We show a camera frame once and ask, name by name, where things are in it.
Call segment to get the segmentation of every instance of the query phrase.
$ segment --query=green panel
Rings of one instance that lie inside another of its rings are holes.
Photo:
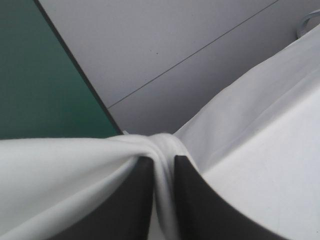
[[[118,134],[32,0],[0,0],[0,139]]]

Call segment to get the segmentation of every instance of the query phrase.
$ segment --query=white garment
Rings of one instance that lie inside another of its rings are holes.
[[[320,238],[320,25],[216,95],[175,135],[228,203]]]
[[[154,161],[160,223],[177,239],[175,155],[189,156],[170,134],[1,140],[0,240],[42,240],[72,225],[113,193],[139,156]]]

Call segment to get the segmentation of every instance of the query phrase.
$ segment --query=black object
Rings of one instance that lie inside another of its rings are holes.
[[[48,240],[146,240],[153,202],[153,166],[151,158],[140,157],[104,203]]]
[[[285,240],[224,201],[186,156],[174,158],[174,196],[183,240]]]

